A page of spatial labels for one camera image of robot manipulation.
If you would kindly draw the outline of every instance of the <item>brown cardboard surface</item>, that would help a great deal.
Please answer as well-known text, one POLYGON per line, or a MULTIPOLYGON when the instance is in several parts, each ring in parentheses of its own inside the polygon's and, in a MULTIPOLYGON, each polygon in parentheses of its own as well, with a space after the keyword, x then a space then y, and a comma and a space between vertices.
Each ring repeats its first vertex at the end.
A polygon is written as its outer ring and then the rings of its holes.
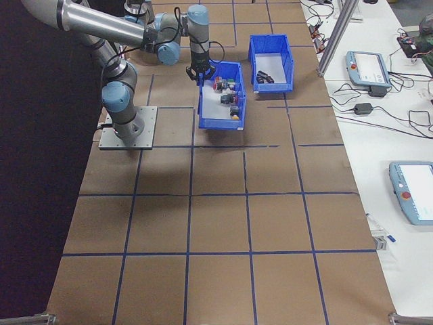
POLYGON ((160 107, 155 148, 94 143, 48 311, 61 324, 387 324, 394 308, 301 4, 201 3, 210 39, 242 65, 245 129, 198 129, 189 48, 176 66, 131 53, 136 104, 160 107), (253 94, 249 38, 271 33, 294 45, 294 91, 253 94))
POLYGON ((78 198, 64 252, 123 252, 131 203, 131 197, 78 198))
POLYGON ((122 257, 63 257, 47 313, 60 324, 111 324, 122 257))
POLYGON ((182 323, 184 257, 128 257, 123 279, 117 324, 182 323))

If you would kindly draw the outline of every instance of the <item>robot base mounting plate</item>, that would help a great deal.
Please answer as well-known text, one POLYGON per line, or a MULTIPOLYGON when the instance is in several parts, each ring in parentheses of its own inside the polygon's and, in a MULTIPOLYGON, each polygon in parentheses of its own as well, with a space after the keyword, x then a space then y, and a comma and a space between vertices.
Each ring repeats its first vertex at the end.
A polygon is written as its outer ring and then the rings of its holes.
MULTIPOLYGON (((124 141, 116 136, 112 127, 104 127, 99 141, 100 150, 151 150, 154 145, 156 106, 136 106, 137 114, 144 120, 144 130, 135 139, 124 141)), ((105 124, 111 124, 112 119, 107 115, 105 124)))

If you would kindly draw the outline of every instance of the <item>small component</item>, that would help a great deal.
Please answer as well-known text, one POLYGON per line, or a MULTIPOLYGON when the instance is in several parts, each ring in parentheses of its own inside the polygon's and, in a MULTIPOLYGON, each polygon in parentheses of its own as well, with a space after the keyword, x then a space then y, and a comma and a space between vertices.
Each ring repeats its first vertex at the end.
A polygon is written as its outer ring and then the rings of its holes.
POLYGON ((256 77, 257 82, 261 83, 258 78, 261 78, 261 80, 263 82, 264 82, 264 80, 266 80, 268 83, 274 83, 275 82, 270 75, 268 75, 267 73, 265 73, 261 70, 257 71, 257 77, 256 77))
POLYGON ((215 77, 214 80, 214 91, 216 93, 222 93, 223 90, 230 89, 235 90, 235 81, 233 79, 223 79, 222 77, 215 77))
POLYGON ((386 250, 386 240, 383 236, 373 237, 374 243, 376 245, 377 251, 385 251, 386 250))
POLYGON ((237 103, 237 96, 234 93, 225 93, 221 95, 220 102, 222 104, 236 104, 237 103))
POLYGON ((272 79, 272 77, 271 76, 267 76, 266 77, 266 81, 268 82, 268 83, 274 83, 275 81, 272 79))
POLYGON ((216 93, 222 93, 223 92, 223 78, 221 78, 221 77, 215 77, 215 80, 214 80, 214 91, 216 93))
POLYGON ((239 106, 230 106, 230 116, 233 120, 239 120, 239 106))
POLYGON ((356 115, 368 115, 372 110, 373 106, 371 106, 370 103, 356 104, 353 108, 353 112, 355 112, 356 115))
POLYGON ((261 70, 257 71, 257 75, 258 75, 259 77, 262 77, 263 79, 266 79, 266 77, 268 76, 267 73, 265 73, 265 72, 263 72, 263 71, 261 71, 261 70))

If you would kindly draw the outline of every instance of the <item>blue plastic bin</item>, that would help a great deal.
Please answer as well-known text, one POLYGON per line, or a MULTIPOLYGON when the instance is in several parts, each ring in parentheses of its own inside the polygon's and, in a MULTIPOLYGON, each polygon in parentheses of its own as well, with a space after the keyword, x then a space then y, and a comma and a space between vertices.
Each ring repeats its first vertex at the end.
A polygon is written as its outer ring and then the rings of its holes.
POLYGON ((243 130, 245 122, 245 111, 246 111, 246 92, 244 87, 244 78, 242 76, 241 65, 238 62, 228 62, 222 61, 216 65, 215 73, 209 81, 204 81, 204 85, 200 85, 200 96, 198 100, 198 114, 199 123, 198 127, 201 129, 216 129, 216 130, 243 130), (213 83, 215 77, 223 77, 224 79, 233 79, 235 81, 235 91, 237 95, 237 106, 239 107, 239 120, 233 120, 230 118, 229 114, 227 116, 227 111, 229 112, 229 106, 221 106, 213 101, 212 105, 215 105, 216 109, 225 110, 226 118, 209 118, 209 115, 213 115, 213 112, 206 111, 206 109, 211 109, 212 107, 206 107, 209 102, 209 97, 217 98, 219 101, 219 94, 214 93, 213 83))
POLYGON ((250 35, 248 59, 252 67, 251 83, 254 93, 286 93, 293 90, 294 61, 287 35, 250 35), (279 62, 279 58, 281 58, 281 63, 277 66, 273 65, 273 68, 281 70, 279 82, 275 80, 275 83, 257 83, 256 75, 257 71, 260 70, 258 68, 260 55, 275 56, 275 62, 279 62))

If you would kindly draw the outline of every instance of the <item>metal pole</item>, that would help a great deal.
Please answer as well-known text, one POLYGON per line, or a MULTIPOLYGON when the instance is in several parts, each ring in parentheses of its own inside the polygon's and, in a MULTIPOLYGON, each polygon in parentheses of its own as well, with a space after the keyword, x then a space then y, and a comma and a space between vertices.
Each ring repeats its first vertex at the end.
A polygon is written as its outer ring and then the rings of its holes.
POLYGON ((319 66, 317 67, 317 74, 320 77, 326 72, 329 63, 331 62, 337 46, 343 37, 344 31, 346 30, 347 24, 350 22, 352 18, 353 12, 355 11, 359 0, 346 0, 341 9, 340 15, 338 16, 336 26, 332 31, 331 37, 329 38, 329 42, 323 51, 323 56, 320 60, 319 66))

